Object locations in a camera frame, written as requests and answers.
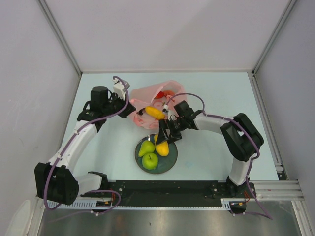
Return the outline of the yellow fake lemon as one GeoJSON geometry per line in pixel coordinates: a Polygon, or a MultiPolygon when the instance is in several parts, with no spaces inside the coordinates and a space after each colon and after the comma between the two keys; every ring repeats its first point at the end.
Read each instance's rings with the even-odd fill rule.
{"type": "Polygon", "coordinates": [[[157,144],[158,134],[154,135],[154,142],[155,142],[155,149],[156,152],[163,157],[166,157],[169,155],[169,144],[167,141],[164,141],[160,144],[157,144]]]}

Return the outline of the green fake pear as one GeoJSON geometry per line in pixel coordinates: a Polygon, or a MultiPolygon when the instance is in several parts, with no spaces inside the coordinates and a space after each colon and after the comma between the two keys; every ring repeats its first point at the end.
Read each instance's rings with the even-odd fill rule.
{"type": "Polygon", "coordinates": [[[145,154],[153,153],[154,151],[155,145],[149,140],[144,140],[138,152],[138,157],[143,157],[145,154]]]}

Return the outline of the yellow fake mango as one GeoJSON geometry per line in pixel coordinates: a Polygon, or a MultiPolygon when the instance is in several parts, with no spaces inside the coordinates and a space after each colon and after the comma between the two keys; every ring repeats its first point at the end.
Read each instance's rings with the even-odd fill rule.
{"type": "Polygon", "coordinates": [[[154,107],[147,106],[145,108],[145,112],[149,116],[151,116],[151,117],[153,117],[155,119],[165,119],[165,114],[161,110],[158,110],[158,109],[156,109],[154,107]]]}

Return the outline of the dark teal ceramic plate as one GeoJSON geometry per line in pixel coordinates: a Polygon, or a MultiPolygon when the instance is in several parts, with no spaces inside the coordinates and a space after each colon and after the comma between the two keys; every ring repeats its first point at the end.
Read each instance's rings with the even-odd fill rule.
{"type": "Polygon", "coordinates": [[[138,152],[140,150],[141,144],[144,140],[149,140],[151,141],[153,144],[155,144],[154,142],[154,135],[155,134],[150,134],[146,137],[144,137],[143,139],[141,139],[138,144],[135,147],[135,161],[137,163],[137,165],[145,172],[150,173],[150,174],[162,174],[165,173],[167,171],[169,171],[176,163],[177,161],[177,157],[178,157],[178,149],[177,146],[175,145],[175,143],[168,143],[169,144],[169,155],[166,157],[160,156],[156,150],[153,152],[158,156],[158,166],[153,169],[153,170],[146,170],[143,166],[142,166],[142,157],[138,157],[138,152]]]}

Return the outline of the green fake apple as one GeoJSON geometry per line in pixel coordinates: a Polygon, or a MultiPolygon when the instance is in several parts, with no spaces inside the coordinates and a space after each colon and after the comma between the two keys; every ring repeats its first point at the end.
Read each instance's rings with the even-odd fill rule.
{"type": "Polygon", "coordinates": [[[142,166],[146,170],[153,170],[158,166],[158,156],[155,153],[147,153],[142,157],[142,166]]]}

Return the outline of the pink plastic bag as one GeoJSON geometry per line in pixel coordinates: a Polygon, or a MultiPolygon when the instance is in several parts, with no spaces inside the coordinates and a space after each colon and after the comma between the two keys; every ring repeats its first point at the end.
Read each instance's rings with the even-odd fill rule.
{"type": "Polygon", "coordinates": [[[158,128],[158,119],[149,116],[146,112],[142,116],[138,115],[137,112],[141,109],[145,109],[147,106],[154,107],[162,111],[164,105],[168,105],[170,110],[175,111],[174,106],[176,104],[183,100],[187,101],[186,95],[180,95],[175,98],[167,96],[161,99],[155,99],[155,96],[160,91],[165,90],[171,90],[175,94],[181,94],[185,92],[184,86],[174,80],[134,89],[129,95],[129,101],[136,108],[136,111],[131,113],[128,118],[139,127],[143,127],[145,129],[158,128]]]}

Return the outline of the red fake fruit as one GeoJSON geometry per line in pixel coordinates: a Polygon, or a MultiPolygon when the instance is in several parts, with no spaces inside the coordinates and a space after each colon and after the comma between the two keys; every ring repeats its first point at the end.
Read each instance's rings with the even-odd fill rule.
{"type": "Polygon", "coordinates": [[[174,96],[175,93],[171,90],[165,90],[165,91],[160,91],[156,96],[155,99],[161,99],[163,97],[167,97],[167,96],[174,96]]]}

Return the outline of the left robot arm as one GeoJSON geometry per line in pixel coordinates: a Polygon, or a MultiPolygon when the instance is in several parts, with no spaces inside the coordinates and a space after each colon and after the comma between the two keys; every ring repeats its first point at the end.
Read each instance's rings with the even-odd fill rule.
{"type": "Polygon", "coordinates": [[[34,169],[37,196],[45,201],[70,205],[78,196],[94,192],[97,196],[108,193],[106,174],[90,171],[74,177],[73,171],[88,143],[97,135],[105,122],[114,116],[127,118],[135,111],[129,103],[128,84],[116,82],[107,87],[93,87],[90,99],[77,117],[68,141],[47,163],[38,163],[34,169]]]}

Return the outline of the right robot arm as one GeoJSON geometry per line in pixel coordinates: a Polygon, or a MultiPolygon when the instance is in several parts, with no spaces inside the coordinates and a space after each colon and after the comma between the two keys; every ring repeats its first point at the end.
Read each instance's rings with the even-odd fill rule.
{"type": "Polygon", "coordinates": [[[203,110],[194,111],[186,101],[174,107],[176,115],[159,121],[156,144],[173,143],[182,139],[186,129],[206,130],[221,134],[233,156],[232,169],[226,179],[227,192],[239,197],[249,188],[249,175],[253,161],[260,156],[264,139],[247,115],[239,113],[233,118],[207,115],[203,110]]]}

